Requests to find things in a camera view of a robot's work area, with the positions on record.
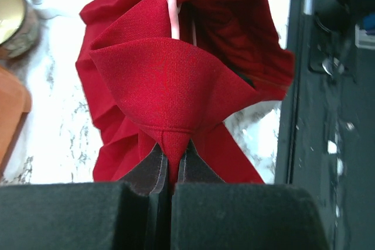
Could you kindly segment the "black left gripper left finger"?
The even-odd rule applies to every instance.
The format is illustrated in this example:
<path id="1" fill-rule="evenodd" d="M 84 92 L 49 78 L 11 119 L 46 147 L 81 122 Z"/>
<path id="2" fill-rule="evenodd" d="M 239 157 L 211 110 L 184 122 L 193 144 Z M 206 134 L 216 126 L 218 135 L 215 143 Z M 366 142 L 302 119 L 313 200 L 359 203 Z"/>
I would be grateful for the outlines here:
<path id="1" fill-rule="evenodd" d="M 116 182 L 1 187 L 2 249 L 168 249 L 168 161 Z"/>

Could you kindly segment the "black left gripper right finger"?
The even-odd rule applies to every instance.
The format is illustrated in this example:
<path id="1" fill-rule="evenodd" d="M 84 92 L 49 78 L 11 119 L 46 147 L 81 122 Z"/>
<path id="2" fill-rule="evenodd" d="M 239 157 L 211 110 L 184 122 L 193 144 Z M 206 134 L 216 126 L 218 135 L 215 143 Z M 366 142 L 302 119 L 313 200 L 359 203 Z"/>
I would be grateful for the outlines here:
<path id="1" fill-rule="evenodd" d="M 225 183 L 189 143 L 172 197 L 172 249 L 328 249 L 311 195 Z"/>

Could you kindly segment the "red skirt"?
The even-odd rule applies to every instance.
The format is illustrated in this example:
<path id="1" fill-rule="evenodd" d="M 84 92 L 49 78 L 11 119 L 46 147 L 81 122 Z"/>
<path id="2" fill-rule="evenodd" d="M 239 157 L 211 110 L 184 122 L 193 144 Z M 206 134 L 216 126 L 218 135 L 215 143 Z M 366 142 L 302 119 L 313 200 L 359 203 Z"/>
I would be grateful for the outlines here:
<path id="1" fill-rule="evenodd" d="M 279 45 L 268 0 L 94 0 L 76 69 L 103 145 L 95 181 L 117 181 L 159 145 L 176 183 L 189 142 L 228 183 L 261 183 L 224 120 L 282 100 L 294 56 Z"/>

